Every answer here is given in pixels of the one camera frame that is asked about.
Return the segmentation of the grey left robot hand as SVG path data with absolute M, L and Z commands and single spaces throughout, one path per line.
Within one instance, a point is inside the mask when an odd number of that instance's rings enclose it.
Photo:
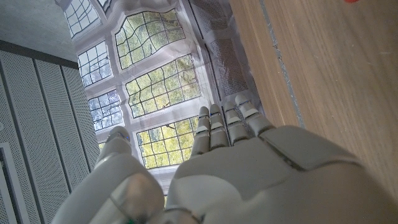
M 396 223 L 397 201 L 346 149 L 275 127 L 243 95 L 199 110 L 189 160 L 163 192 L 113 128 L 54 223 Z

